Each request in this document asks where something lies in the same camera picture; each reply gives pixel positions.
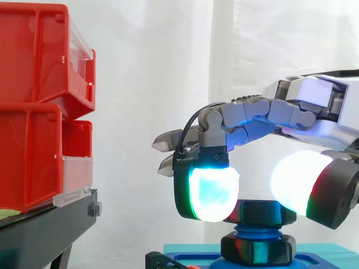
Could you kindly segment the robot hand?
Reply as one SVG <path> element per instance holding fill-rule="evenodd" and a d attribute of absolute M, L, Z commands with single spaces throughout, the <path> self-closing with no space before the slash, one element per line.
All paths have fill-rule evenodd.
<path fill-rule="evenodd" d="M 285 208 L 336 229 L 358 204 L 358 71 L 333 71 L 278 80 L 260 95 L 199 109 L 183 129 L 159 135 L 168 152 L 158 173 L 174 179 L 178 213 L 222 221 L 235 207 L 239 173 L 228 154 L 267 135 L 325 147 L 282 158 L 270 188 Z"/>

